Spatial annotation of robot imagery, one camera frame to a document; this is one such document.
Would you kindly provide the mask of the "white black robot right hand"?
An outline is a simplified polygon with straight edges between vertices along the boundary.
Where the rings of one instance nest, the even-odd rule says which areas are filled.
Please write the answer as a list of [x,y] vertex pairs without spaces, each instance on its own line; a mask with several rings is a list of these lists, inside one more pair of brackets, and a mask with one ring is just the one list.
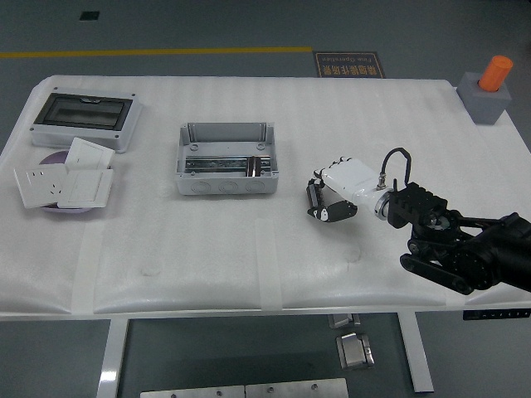
[[[387,219],[391,189],[378,187],[379,176],[358,159],[340,158],[331,166],[314,171],[306,193],[309,201],[307,213],[322,222],[337,222],[354,217],[361,206],[381,220]],[[325,188],[341,197],[327,205]]]

